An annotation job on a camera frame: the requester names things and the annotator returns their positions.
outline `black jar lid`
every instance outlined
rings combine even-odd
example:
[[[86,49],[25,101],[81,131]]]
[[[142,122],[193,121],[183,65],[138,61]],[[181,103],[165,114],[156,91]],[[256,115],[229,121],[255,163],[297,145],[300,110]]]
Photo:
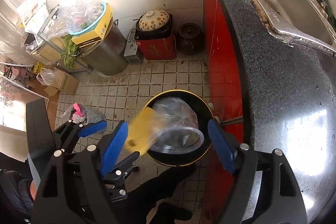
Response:
[[[201,28],[194,23],[184,23],[178,29],[178,34],[185,39],[193,39],[201,32]]]

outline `person's hand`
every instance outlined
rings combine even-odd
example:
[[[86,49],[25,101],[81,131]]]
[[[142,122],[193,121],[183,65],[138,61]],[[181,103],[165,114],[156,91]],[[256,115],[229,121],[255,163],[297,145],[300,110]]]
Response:
[[[33,180],[30,184],[30,194],[31,194],[33,200],[35,200],[36,193],[37,193],[37,188],[36,188],[35,182]]]

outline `granite countertop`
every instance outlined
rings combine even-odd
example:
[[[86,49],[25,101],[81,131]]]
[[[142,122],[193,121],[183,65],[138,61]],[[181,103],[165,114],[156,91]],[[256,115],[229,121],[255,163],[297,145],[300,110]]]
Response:
[[[235,32],[244,119],[249,120],[244,139],[255,150],[284,151],[310,222],[336,189],[336,60],[270,35],[250,0],[218,1]]]

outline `tiled floor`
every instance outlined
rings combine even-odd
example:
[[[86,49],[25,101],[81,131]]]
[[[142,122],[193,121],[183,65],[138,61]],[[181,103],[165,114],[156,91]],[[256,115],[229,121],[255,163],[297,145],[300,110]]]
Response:
[[[175,60],[145,61],[142,65],[129,65],[121,73],[114,76],[103,76],[97,71],[92,74],[81,72],[75,75],[80,79],[76,95],[60,95],[55,126],[60,126],[68,118],[60,118],[61,114],[73,102],[84,103],[104,113],[108,127],[104,134],[110,133],[120,120],[130,122],[151,97],[158,93],[172,89],[189,90],[206,102],[210,101],[208,85],[208,70],[206,55],[204,53],[192,57],[179,55]],[[75,151],[83,150],[87,145],[97,143],[101,134],[93,138],[81,138]],[[140,172],[132,173],[126,180],[127,191],[135,189],[138,185],[151,179],[167,167],[150,159],[147,155],[140,157],[136,164]],[[197,162],[196,172],[182,182],[176,189],[169,202],[193,212],[190,221],[181,223],[199,222],[202,209],[203,193],[205,189],[207,157]],[[155,209],[148,215],[150,220]]]

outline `trash can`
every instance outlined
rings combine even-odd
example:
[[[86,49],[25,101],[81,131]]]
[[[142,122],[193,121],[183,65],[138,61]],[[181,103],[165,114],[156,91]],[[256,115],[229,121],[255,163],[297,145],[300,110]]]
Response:
[[[81,48],[80,57],[104,75],[120,73],[128,64],[124,58],[126,39],[118,29],[118,20],[110,21],[102,41]]]
[[[209,150],[211,140],[208,135],[208,122],[213,119],[211,109],[196,94],[186,90],[167,90],[153,97],[147,104],[152,108],[154,103],[166,97],[179,97],[185,101],[197,115],[198,128],[204,135],[204,143],[197,150],[187,154],[165,154],[148,150],[147,154],[156,162],[166,166],[187,166],[199,160]]]

